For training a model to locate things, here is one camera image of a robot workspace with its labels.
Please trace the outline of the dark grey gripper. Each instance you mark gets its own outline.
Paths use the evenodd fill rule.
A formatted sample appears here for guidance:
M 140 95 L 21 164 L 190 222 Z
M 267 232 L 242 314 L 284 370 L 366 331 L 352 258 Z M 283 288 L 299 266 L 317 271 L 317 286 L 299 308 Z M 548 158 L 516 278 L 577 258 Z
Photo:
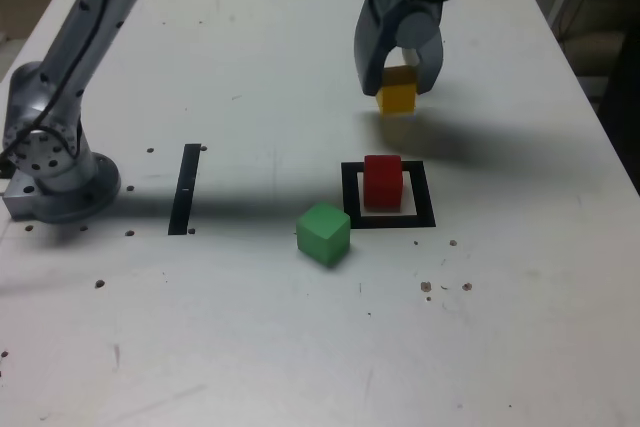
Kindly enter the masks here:
M 364 0 L 354 35 L 355 65 L 364 95 L 379 91 L 386 58 L 397 45 L 416 72 L 417 94 L 432 90 L 444 59 L 438 24 L 442 11 L 441 3 L 425 0 Z

